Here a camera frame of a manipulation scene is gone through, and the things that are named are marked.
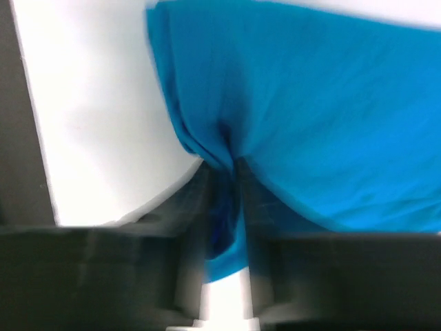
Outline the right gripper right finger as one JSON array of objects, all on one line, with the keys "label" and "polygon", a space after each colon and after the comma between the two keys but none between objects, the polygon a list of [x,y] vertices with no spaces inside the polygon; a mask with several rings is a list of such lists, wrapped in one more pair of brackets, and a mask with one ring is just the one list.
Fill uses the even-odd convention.
[{"label": "right gripper right finger", "polygon": [[262,330],[439,330],[440,236],[327,232],[236,162]]}]

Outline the blue t shirt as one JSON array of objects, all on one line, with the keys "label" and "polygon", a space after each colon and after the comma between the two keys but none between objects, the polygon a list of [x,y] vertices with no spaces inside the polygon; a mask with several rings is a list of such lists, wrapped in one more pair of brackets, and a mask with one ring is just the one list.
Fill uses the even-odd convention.
[{"label": "blue t shirt", "polygon": [[273,1],[159,1],[147,33],[182,146],[216,174],[210,281],[245,268],[235,162],[281,232],[440,231],[440,32]]}]

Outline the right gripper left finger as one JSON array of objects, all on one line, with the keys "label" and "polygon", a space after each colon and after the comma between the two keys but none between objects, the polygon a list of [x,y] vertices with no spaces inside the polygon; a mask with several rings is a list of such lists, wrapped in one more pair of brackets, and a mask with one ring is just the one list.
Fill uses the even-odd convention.
[{"label": "right gripper left finger", "polygon": [[1,229],[2,330],[165,330],[199,317],[213,172],[119,227]]}]

